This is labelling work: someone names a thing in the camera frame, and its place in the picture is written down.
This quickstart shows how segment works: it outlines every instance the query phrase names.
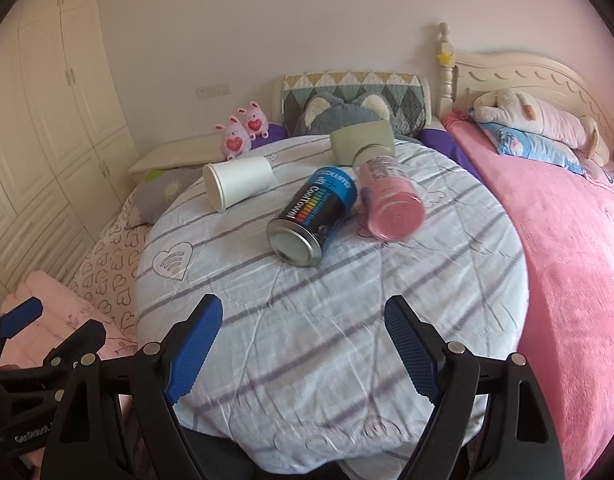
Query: electrical outlet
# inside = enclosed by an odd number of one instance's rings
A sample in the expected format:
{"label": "electrical outlet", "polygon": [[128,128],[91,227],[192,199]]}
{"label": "electrical outlet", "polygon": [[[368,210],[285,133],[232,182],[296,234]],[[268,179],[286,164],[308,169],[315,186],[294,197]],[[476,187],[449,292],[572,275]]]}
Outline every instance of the electrical outlet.
{"label": "electrical outlet", "polygon": [[196,89],[196,97],[198,97],[199,101],[214,99],[215,97],[224,95],[231,95],[229,83],[218,83],[217,85],[204,86]]}

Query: stuffed animal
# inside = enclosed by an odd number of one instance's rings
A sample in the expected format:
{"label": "stuffed animal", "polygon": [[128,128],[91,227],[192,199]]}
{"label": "stuffed animal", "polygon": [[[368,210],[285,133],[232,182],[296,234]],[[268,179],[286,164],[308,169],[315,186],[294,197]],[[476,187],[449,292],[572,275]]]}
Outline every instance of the stuffed animal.
{"label": "stuffed animal", "polygon": [[599,166],[609,161],[609,149],[598,132],[596,122],[590,117],[583,116],[580,120],[514,88],[484,94],[474,101],[473,106],[474,118],[479,123],[502,124],[557,140],[573,150],[585,152]]}
{"label": "stuffed animal", "polygon": [[351,104],[323,92],[311,98],[303,112],[295,136],[329,135],[352,124],[392,120],[391,108],[379,94],[363,94]]}
{"label": "stuffed animal", "polygon": [[228,126],[217,124],[213,129],[223,133],[221,152],[227,160],[232,160],[234,157],[251,149],[251,137],[238,117],[230,116]]}
{"label": "stuffed animal", "polygon": [[247,128],[249,137],[251,140],[256,140],[256,136],[260,135],[263,139],[267,139],[269,137],[269,121],[266,115],[257,102],[252,101],[249,105],[251,106],[249,110],[238,108],[239,113],[245,116],[245,128]]}

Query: bedpost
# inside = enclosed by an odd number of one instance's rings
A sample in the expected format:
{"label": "bedpost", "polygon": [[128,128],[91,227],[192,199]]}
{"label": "bedpost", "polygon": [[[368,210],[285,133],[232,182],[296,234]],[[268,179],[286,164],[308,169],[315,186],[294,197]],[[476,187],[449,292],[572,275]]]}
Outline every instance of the bedpost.
{"label": "bedpost", "polygon": [[442,118],[450,113],[453,108],[453,45],[449,41],[449,25],[445,22],[440,24],[440,43],[438,45],[438,101],[436,103],[436,116]]}

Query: pink bunny plush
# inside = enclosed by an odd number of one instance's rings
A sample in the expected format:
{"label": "pink bunny plush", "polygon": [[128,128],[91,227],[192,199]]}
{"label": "pink bunny plush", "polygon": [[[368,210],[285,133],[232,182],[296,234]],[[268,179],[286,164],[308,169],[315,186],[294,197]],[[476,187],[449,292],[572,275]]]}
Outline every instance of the pink bunny plush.
{"label": "pink bunny plush", "polygon": [[250,136],[238,117],[230,116],[228,126],[217,124],[213,129],[223,133],[221,152],[227,157],[227,160],[232,160],[235,156],[251,149]]}
{"label": "pink bunny plush", "polygon": [[251,108],[238,108],[239,113],[245,115],[245,128],[249,132],[251,140],[255,140],[257,135],[267,139],[269,137],[269,121],[261,110],[260,105],[254,101],[250,104]]}

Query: can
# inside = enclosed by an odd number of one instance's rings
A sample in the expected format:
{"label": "can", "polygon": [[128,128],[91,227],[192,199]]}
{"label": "can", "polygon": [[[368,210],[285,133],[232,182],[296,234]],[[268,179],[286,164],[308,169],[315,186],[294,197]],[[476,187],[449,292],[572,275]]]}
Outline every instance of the can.
{"label": "can", "polygon": [[267,239],[286,262],[318,265],[356,197],[356,184],[348,174],[338,168],[320,168],[267,225]]}

